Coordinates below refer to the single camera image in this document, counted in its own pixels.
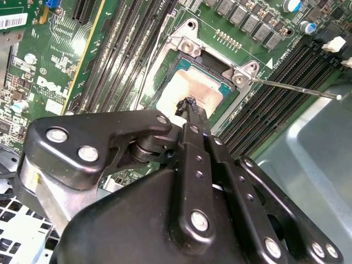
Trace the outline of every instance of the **black memory slot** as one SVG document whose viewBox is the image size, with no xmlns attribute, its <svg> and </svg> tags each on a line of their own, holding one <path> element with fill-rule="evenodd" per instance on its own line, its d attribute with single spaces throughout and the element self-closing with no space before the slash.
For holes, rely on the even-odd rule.
<svg viewBox="0 0 352 264">
<path fill-rule="evenodd" d="M 114 99 L 114 95 L 118 91 L 120 82 L 128 69 L 128 66 L 133 58 L 133 55 L 140 48 L 140 43 L 142 43 L 142 40 L 145 37 L 145 34 L 148 28 L 154 22 L 154 16 L 158 10 L 158 7 L 160 6 L 160 3 L 161 3 L 160 0 L 148 1 L 148 7 L 143 13 L 142 18 L 140 19 L 140 22 L 139 22 L 140 25 L 137 27 L 137 30 L 134 31 L 133 36 L 131 37 L 128 43 L 128 46 L 122 56 L 123 58 L 122 63 L 120 63 L 120 66 L 117 70 L 111 89 L 104 97 L 103 105 L 101 107 L 100 112 L 106 112 L 108 108 L 111 106 L 111 103 Z"/>
<path fill-rule="evenodd" d="M 132 5 L 130 5 L 129 13 L 127 15 L 127 20 L 125 23 L 122 25 L 122 31 L 120 36 L 117 39 L 117 42 L 115 43 L 115 46 L 112 49 L 111 56 L 109 59 L 106 61 L 106 66 L 104 68 L 103 74 L 100 76 L 98 83 L 98 87 L 95 90 L 95 95 L 92 97 L 92 101 L 89 104 L 88 110 L 90 112 L 94 112 L 96 106 L 98 105 L 100 98 L 104 92 L 104 88 L 106 85 L 106 82 L 108 80 L 108 77 L 115 65 L 115 62 L 118 58 L 119 52 L 123 48 L 123 44 L 126 41 L 127 36 L 130 34 L 132 27 L 135 24 L 135 21 L 138 17 L 138 12 L 143 3 L 143 0 L 137 0 L 133 1 Z"/>
<path fill-rule="evenodd" d="M 307 49 L 303 46 L 298 47 L 290 54 L 289 58 L 301 58 L 303 54 L 307 52 Z M 290 71 L 294 65 L 296 65 L 297 60 L 287 59 L 282 63 L 282 67 L 277 69 L 271 76 L 271 80 L 280 80 L 285 76 L 286 71 L 281 69 L 285 68 Z M 253 112 L 262 104 L 269 104 L 270 100 L 266 100 L 273 92 L 278 92 L 275 88 L 268 89 L 269 86 L 262 86 L 251 101 L 244 107 L 243 111 L 231 122 L 231 124 L 221 133 L 221 137 L 225 142 L 228 142 L 238 129 L 240 129 L 247 121 L 247 119 L 252 116 Z"/>
<path fill-rule="evenodd" d="M 126 83 L 126 85 L 123 87 L 123 93 L 119 97 L 119 100 L 115 106 L 115 111 L 121 110 L 121 107 L 125 100 L 127 99 L 128 95 L 131 93 L 132 89 L 134 88 L 134 84 L 136 82 L 137 76 L 141 73 L 146 61 L 148 60 L 149 56 L 151 55 L 151 52 L 153 50 L 157 35 L 159 33 L 159 30 L 161 28 L 161 25 L 165 19 L 165 16 L 167 15 L 167 12 L 169 10 L 168 3 L 165 3 L 163 5 L 163 8 L 161 12 L 158 15 L 157 18 L 157 23 L 156 26 L 153 27 L 151 36 L 148 40 L 148 43 L 144 45 L 143 50 L 140 53 L 140 56 L 138 58 L 138 63 L 135 64 L 135 66 L 132 69 L 132 74 L 135 76 L 135 78 L 130 78 L 130 80 Z"/>
<path fill-rule="evenodd" d="M 289 75 L 286 75 L 281 79 L 281 82 L 296 84 L 297 76 L 300 76 L 308 66 L 314 62 L 317 57 L 314 54 L 310 54 L 310 56 L 305 56 L 301 62 L 301 67 L 294 67 Z M 236 133 L 239 135 L 228 142 L 231 145 L 230 151 L 233 151 L 237 144 L 240 144 L 242 139 L 240 138 L 243 133 L 249 133 L 252 130 L 258 129 L 258 123 L 263 119 L 270 119 L 275 114 L 275 109 L 280 107 L 281 104 L 285 103 L 285 99 L 292 94 L 296 94 L 296 92 L 290 92 L 285 89 L 275 88 L 270 86 L 272 89 L 275 89 L 275 92 L 270 95 L 270 100 L 267 100 L 262 104 L 260 108 L 256 110 L 255 121 L 254 122 L 246 122 L 245 125 L 250 126 L 249 128 L 242 128 L 242 133 Z"/>
<path fill-rule="evenodd" d="M 334 72 L 317 54 L 298 46 L 270 76 L 270 81 L 318 89 Z M 308 95 L 262 85 L 242 112 L 221 133 L 231 156 L 251 155 L 309 98 Z"/>
<path fill-rule="evenodd" d="M 124 17 L 122 17 L 122 24 L 125 22 L 125 19 L 127 17 L 127 12 L 124 11 L 126 1 L 127 0 L 119 1 L 119 4 L 117 5 L 116 10 L 115 10 L 115 15 L 114 15 L 113 21 L 111 23 L 111 26 L 110 26 L 106 36 L 111 36 L 112 31 L 115 30 L 115 27 L 118 24 L 118 22 L 120 21 L 121 16 L 124 16 Z M 120 33 L 122 30 L 123 30 L 122 26 L 117 28 L 116 32 L 114 33 L 114 38 L 112 40 L 112 43 L 117 42 L 117 39 L 120 36 Z M 107 50 L 109 50 L 108 54 L 107 54 L 108 57 L 110 57 L 111 53 L 113 52 L 113 47 L 110 49 L 108 48 L 111 45 L 110 41 L 111 41 L 110 37 L 104 38 L 102 48 L 98 54 L 97 59 L 95 60 L 95 63 L 93 65 L 93 68 L 92 68 L 91 73 L 89 75 L 88 81 L 86 82 L 86 85 L 84 87 L 83 93 L 80 96 L 79 109 L 82 109 L 82 107 L 85 103 L 87 105 L 89 105 L 92 98 L 95 98 L 95 96 L 97 94 L 99 94 L 100 87 L 99 87 L 99 84 L 96 84 L 94 82 L 94 79 L 95 79 L 95 76 L 99 72 L 99 68 L 102 66 L 102 63 L 104 62 L 104 57 L 106 56 L 105 53 L 107 52 Z"/>
</svg>

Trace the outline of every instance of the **bolt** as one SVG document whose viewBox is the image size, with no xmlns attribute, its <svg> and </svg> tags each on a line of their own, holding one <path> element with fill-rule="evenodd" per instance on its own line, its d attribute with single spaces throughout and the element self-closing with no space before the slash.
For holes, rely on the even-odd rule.
<svg viewBox="0 0 352 264">
<path fill-rule="evenodd" d="M 316 243 L 316 242 L 313 242 L 312 243 L 312 247 L 314 249 L 314 252 L 321 258 L 325 257 L 325 253 L 323 251 L 323 249 L 321 248 L 321 246 Z"/>
<path fill-rule="evenodd" d="M 93 162 L 99 158 L 99 153 L 94 147 L 85 146 L 78 150 L 78 156 L 84 161 Z"/>
<path fill-rule="evenodd" d="M 236 77 L 236 79 L 235 79 L 235 82 L 237 83 L 237 84 L 241 84 L 242 82 L 243 82 L 243 78 L 242 77 Z"/>
<path fill-rule="evenodd" d="M 192 43 L 186 41 L 186 42 L 183 42 L 183 44 L 181 45 L 181 49 L 183 52 L 189 54 L 193 51 L 194 46 Z"/>
<path fill-rule="evenodd" d="M 206 231 L 209 227 L 208 219 L 206 216 L 199 212 L 199 211 L 193 211 L 191 214 L 191 221 L 194 227 L 199 230 L 199 231 Z"/>
<path fill-rule="evenodd" d="M 339 257 L 339 255 L 337 254 L 336 250 L 332 245 L 326 244 L 326 249 L 328 250 L 329 254 L 333 256 L 335 259 Z"/>
<path fill-rule="evenodd" d="M 163 117 L 162 115 L 158 115 L 158 116 L 156 117 L 156 119 L 158 119 L 158 121 L 159 121 L 160 123 L 162 123 L 162 124 L 166 124 L 166 123 L 167 123 L 165 117 Z"/>
<path fill-rule="evenodd" d="M 246 163 L 246 165 L 247 165 L 248 167 L 253 167 L 252 162 L 250 162 L 248 159 L 245 159 L 245 160 L 244 160 L 244 163 Z"/>
<path fill-rule="evenodd" d="M 191 125 L 190 129 L 194 132 L 194 133 L 198 133 L 198 128 L 194 125 Z"/>
<path fill-rule="evenodd" d="M 274 240 L 272 240 L 271 238 L 266 238 L 265 245 L 266 249 L 273 257 L 277 259 L 281 257 L 281 250 Z"/>
<path fill-rule="evenodd" d="M 214 139 L 215 143 L 218 145 L 222 145 L 222 142 L 220 139 L 218 139 L 217 137 Z"/>
<path fill-rule="evenodd" d="M 46 133 L 46 137 L 55 143 L 62 143 L 65 142 L 68 138 L 66 132 L 60 130 L 60 129 L 50 129 L 47 133 Z"/>
</svg>

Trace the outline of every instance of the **electronic component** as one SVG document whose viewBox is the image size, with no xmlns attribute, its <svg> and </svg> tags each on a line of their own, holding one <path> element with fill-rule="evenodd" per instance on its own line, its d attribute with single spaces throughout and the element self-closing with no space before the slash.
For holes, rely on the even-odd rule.
<svg viewBox="0 0 352 264">
<path fill-rule="evenodd" d="M 211 116 L 223 100 L 223 95 L 219 92 L 220 86 L 220 82 L 193 66 L 188 70 L 180 69 L 175 72 L 163 90 L 156 108 L 167 117 L 173 116 L 178 102 L 191 96 L 196 99 L 200 107 L 205 109 L 207 116 Z"/>
<path fill-rule="evenodd" d="M 30 81 L 24 81 L 24 88 L 27 88 L 28 90 L 31 90 L 32 88 L 32 83 Z"/>
<path fill-rule="evenodd" d="M 318 43 L 328 43 L 334 37 L 337 37 L 338 31 L 330 29 L 329 26 L 325 29 L 319 30 L 318 34 L 314 37 L 314 40 Z"/>
<path fill-rule="evenodd" d="M 276 26 L 274 27 L 274 30 L 279 33 L 284 25 L 285 25 L 285 23 L 283 23 L 283 22 L 280 20 L 280 21 L 276 24 Z"/>
<path fill-rule="evenodd" d="M 223 16 L 227 16 L 230 10 L 232 9 L 233 5 L 235 4 L 234 0 L 223 0 L 216 11 Z"/>
<path fill-rule="evenodd" d="M 277 33 L 273 33 L 272 36 L 269 37 L 268 41 L 264 44 L 269 50 L 272 50 L 279 44 L 281 41 L 281 36 Z"/>
<path fill-rule="evenodd" d="M 318 3 L 318 8 L 323 8 L 325 5 L 326 5 L 326 3 L 328 2 L 328 0 L 320 0 L 319 1 L 319 3 Z"/>
<path fill-rule="evenodd" d="M 25 82 L 24 79 L 19 79 L 18 80 L 18 85 L 23 87 L 24 86 L 24 82 Z"/>
<path fill-rule="evenodd" d="M 25 100 L 16 101 L 11 106 L 13 112 L 20 114 L 28 109 L 28 103 Z"/>
<path fill-rule="evenodd" d="M 235 10 L 235 12 L 233 13 L 233 15 L 231 16 L 230 21 L 235 25 L 239 25 L 241 24 L 246 14 L 247 14 L 247 10 L 239 5 Z"/>
<path fill-rule="evenodd" d="M 0 133 L 3 134 L 10 134 L 11 131 L 11 125 L 4 122 L 3 120 L 0 120 Z"/>
<path fill-rule="evenodd" d="M 245 7 L 248 2 L 249 2 L 249 0 L 240 0 L 240 5 Z"/>
<path fill-rule="evenodd" d="M 297 12 L 301 7 L 302 2 L 300 0 L 284 0 L 282 3 L 282 9 L 287 12 Z"/>
<path fill-rule="evenodd" d="M 15 91 L 13 91 L 12 99 L 13 99 L 13 101 L 20 101 L 25 96 L 26 96 L 26 93 L 24 91 L 15 90 Z"/>
<path fill-rule="evenodd" d="M 266 14 L 266 16 L 263 18 L 263 22 L 269 24 L 269 21 L 274 17 L 274 15 L 270 12 Z"/>
<path fill-rule="evenodd" d="M 213 7 L 215 5 L 217 0 L 204 0 L 204 4 L 206 4 L 209 7 Z"/>
<path fill-rule="evenodd" d="M 345 45 L 345 43 L 346 43 L 346 40 L 338 36 L 338 37 L 335 37 L 333 40 L 329 41 L 327 44 L 324 44 L 322 49 L 327 52 L 336 53 L 341 50 L 341 48 L 343 47 L 343 45 Z"/>
<path fill-rule="evenodd" d="M 258 3 L 253 7 L 252 13 L 255 15 L 258 15 L 262 8 L 263 8 L 263 6 Z"/>
<path fill-rule="evenodd" d="M 89 22 L 96 0 L 76 0 L 72 19 L 81 25 Z"/>
<path fill-rule="evenodd" d="M 307 20 L 315 22 L 321 15 L 320 9 L 314 7 L 307 15 Z"/>
<path fill-rule="evenodd" d="M 248 33 L 252 33 L 258 23 L 259 19 L 256 16 L 250 15 L 241 29 Z"/>
<path fill-rule="evenodd" d="M 60 6 L 61 0 L 47 0 L 45 1 L 45 5 L 49 8 L 58 8 Z"/>
<path fill-rule="evenodd" d="M 339 20 L 343 16 L 343 9 L 341 7 L 336 7 L 335 10 L 331 13 L 331 16 L 335 20 Z"/>
<path fill-rule="evenodd" d="M 270 27 L 268 27 L 266 24 L 262 24 L 260 28 L 255 32 L 253 38 L 262 42 L 265 37 L 269 34 L 270 32 Z"/>
<path fill-rule="evenodd" d="M 348 60 L 344 60 L 341 62 L 342 65 L 352 68 L 352 57 L 350 57 Z"/>
<path fill-rule="evenodd" d="M 300 26 L 299 26 L 299 29 L 304 33 L 304 34 L 307 34 L 307 35 L 311 35 L 313 34 L 316 29 L 317 29 L 317 26 L 314 24 L 314 23 L 310 23 L 308 21 L 303 21 Z"/>
</svg>

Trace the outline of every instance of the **silver metal bracket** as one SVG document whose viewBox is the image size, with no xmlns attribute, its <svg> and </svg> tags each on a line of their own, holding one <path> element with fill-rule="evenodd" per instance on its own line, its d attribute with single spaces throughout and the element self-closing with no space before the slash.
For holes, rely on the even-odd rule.
<svg viewBox="0 0 352 264">
<path fill-rule="evenodd" d="M 79 211 L 97 200 L 97 186 L 89 190 L 69 188 L 33 166 L 27 157 L 24 157 L 20 179 L 37 196 L 60 236 Z"/>
</svg>

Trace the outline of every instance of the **metal linkage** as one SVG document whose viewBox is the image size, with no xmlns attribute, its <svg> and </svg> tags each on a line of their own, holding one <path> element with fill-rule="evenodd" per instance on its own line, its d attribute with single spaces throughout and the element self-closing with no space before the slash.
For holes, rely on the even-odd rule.
<svg viewBox="0 0 352 264">
<path fill-rule="evenodd" d="M 182 129 L 151 109 L 30 125 L 19 179 L 62 234 L 55 263 L 343 262 L 259 166 L 231 159 L 193 98 L 177 115 Z M 101 177 L 149 161 L 162 169 L 95 202 Z"/>
</svg>

